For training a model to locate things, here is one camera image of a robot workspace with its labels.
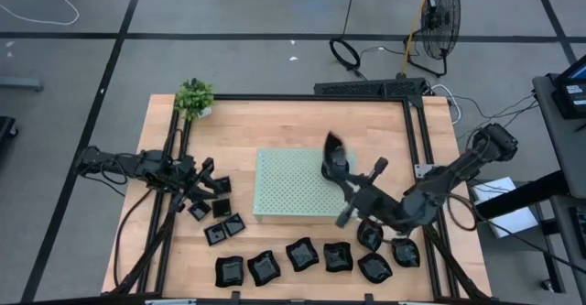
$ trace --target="white cable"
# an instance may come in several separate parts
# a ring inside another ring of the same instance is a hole
[[[14,16],[16,18],[19,18],[21,20],[25,20],[25,21],[29,21],[29,22],[35,22],[35,23],[41,23],[41,24],[50,24],[50,25],[58,25],[58,26],[70,26],[72,24],[74,24],[77,19],[80,18],[80,12],[77,10],[77,8],[75,8],[75,6],[73,6],[72,3],[70,3],[69,0],[64,0],[65,3],[67,3],[69,6],[71,6],[71,8],[73,9],[73,11],[75,11],[75,18],[70,21],[70,22],[59,22],[59,21],[45,21],[45,20],[36,20],[36,19],[31,19],[28,17],[24,17],[24,16],[19,16],[18,14],[12,12],[11,10],[9,10],[6,6],[0,4],[0,7],[2,9],[4,9],[6,12],[8,12],[11,16]]]
[[[450,99],[451,99],[451,101],[454,103],[454,106],[456,106],[456,110],[458,111],[458,117],[456,118],[456,120],[455,120],[455,121],[452,121],[452,122],[451,122],[453,125],[455,125],[456,123],[458,123],[458,122],[461,120],[461,109],[460,109],[460,107],[458,106],[458,103],[456,103],[456,99],[455,99],[455,98],[454,98],[454,96],[451,94],[451,91],[450,91],[450,90],[448,90],[448,88],[447,88],[445,85],[443,85],[443,84],[436,84],[436,85],[433,85],[433,86],[431,87],[431,90],[433,91],[433,89],[435,89],[435,88],[438,88],[438,87],[440,87],[440,88],[444,89],[444,90],[445,90],[445,91],[448,93],[448,95],[450,96]]]

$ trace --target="gray floor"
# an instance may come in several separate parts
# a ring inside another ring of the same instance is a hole
[[[419,0],[354,0],[348,33],[405,34]],[[577,0],[550,0],[568,36],[580,36],[586,21]],[[31,24],[0,10],[0,32],[117,32],[129,0],[71,0],[81,18],[71,27]],[[139,0],[131,32],[338,33],[348,0]],[[0,0],[20,14],[66,21],[72,12],[60,0]],[[462,0],[461,33],[481,36],[555,36],[539,0]],[[46,232],[113,40],[7,39],[0,41],[0,75],[39,77],[43,93],[0,90],[0,115],[18,119],[20,135],[0,166],[0,303],[19,301]],[[399,42],[352,43],[401,50]],[[586,45],[572,45],[577,56]],[[401,56],[364,54],[369,79],[392,78]],[[437,66],[436,61],[418,58]],[[476,100],[487,114],[527,96],[531,79],[568,67],[558,43],[459,43],[440,81],[409,68],[409,76],[443,83]],[[312,93],[315,82],[354,80],[330,54],[327,41],[127,40],[114,70],[91,144],[107,151],[134,151],[151,93],[173,93],[198,77],[217,93]],[[461,135],[483,119],[459,100]],[[510,126],[519,139],[515,159],[488,166],[483,179],[532,180],[558,169],[538,109]],[[97,295],[114,240],[122,199],[103,185],[78,180],[41,280],[37,300]],[[541,254],[496,243],[480,232],[491,286],[503,300],[578,304],[571,273],[562,268],[568,293],[540,290],[546,278]],[[559,239],[556,253],[563,255]]]

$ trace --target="black dish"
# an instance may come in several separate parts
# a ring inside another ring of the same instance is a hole
[[[242,218],[240,218],[240,214],[238,213],[223,221],[222,224],[226,233],[230,236],[234,236],[246,228]]]
[[[326,258],[328,272],[335,273],[353,269],[354,262],[350,253],[350,244],[347,242],[323,245],[323,256]]]
[[[358,267],[363,272],[364,277],[373,283],[381,283],[393,276],[391,267],[377,253],[370,253],[359,259]]]
[[[402,267],[419,267],[418,246],[411,239],[394,238],[391,240],[391,246],[397,264]]]
[[[208,239],[208,245],[212,246],[228,238],[223,230],[222,223],[217,223],[203,230],[205,238]]]
[[[248,270],[255,280],[255,286],[261,287],[270,282],[273,278],[281,276],[281,269],[273,256],[273,252],[268,250],[260,255],[248,259]]]
[[[311,240],[308,237],[299,239],[293,245],[287,245],[287,256],[293,264],[293,270],[300,272],[313,264],[320,262],[318,252],[311,244]]]
[[[230,199],[216,200],[212,202],[213,218],[225,217],[232,214]]]
[[[231,256],[216,259],[216,287],[242,286],[244,282],[243,258]]]
[[[200,221],[212,208],[204,201],[197,201],[190,206],[188,211],[195,220]]]
[[[366,218],[358,226],[356,237],[358,243],[364,245],[368,250],[376,252],[383,243],[383,228],[378,223]]]

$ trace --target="yellow cable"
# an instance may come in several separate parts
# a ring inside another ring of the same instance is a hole
[[[426,0],[421,0],[421,5],[419,6],[419,10],[415,18],[413,19],[413,23],[411,24],[411,31],[409,32],[409,39],[407,40],[407,46],[405,47],[405,56],[403,57],[403,67],[401,67],[401,72],[405,73],[407,70],[407,59],[409,57],[409,51],[411,50],[411,39],[413,39],[413,32],[415,28],[418,26],[418,20],[421,18],[421,11],[423,11],[423,5],[425,4]]]

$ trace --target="white pot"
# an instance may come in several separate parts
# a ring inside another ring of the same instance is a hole
[[[202,117],[205,117],[205,116],[207,116],[207,115],[209,115],[211,113],[212,113],[212,108],[211,107],[206,107],[206,108],[203,108],[203,110],[201,111],[201,114],[199,114],[198,117],[199,118],[202,118]]]

